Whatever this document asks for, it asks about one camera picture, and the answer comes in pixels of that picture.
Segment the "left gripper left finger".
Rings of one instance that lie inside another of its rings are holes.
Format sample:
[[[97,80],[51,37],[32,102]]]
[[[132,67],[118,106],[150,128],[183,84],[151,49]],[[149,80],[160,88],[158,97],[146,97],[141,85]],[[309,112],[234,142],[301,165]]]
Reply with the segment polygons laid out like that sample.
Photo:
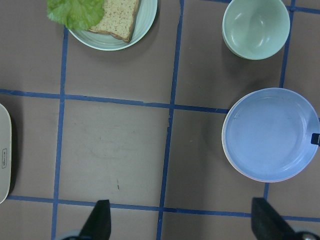
[[[80,240],[108,240],[110,236],[110,201],[98,200],[78,237]]]

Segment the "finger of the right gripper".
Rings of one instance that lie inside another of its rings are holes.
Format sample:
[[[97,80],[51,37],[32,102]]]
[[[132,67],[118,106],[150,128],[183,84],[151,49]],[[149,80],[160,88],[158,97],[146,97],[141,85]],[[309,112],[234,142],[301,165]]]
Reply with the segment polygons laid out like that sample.
[[[310,142],[313,145],[320,145],[320,134],[319,133],[312,133]]]

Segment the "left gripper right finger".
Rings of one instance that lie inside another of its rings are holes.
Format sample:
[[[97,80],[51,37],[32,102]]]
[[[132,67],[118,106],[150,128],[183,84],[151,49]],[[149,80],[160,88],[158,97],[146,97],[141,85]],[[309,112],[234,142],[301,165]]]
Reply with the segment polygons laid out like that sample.
[[[251,201],[251,230],[257,240],[297,240],[295,231],[263,197]]]

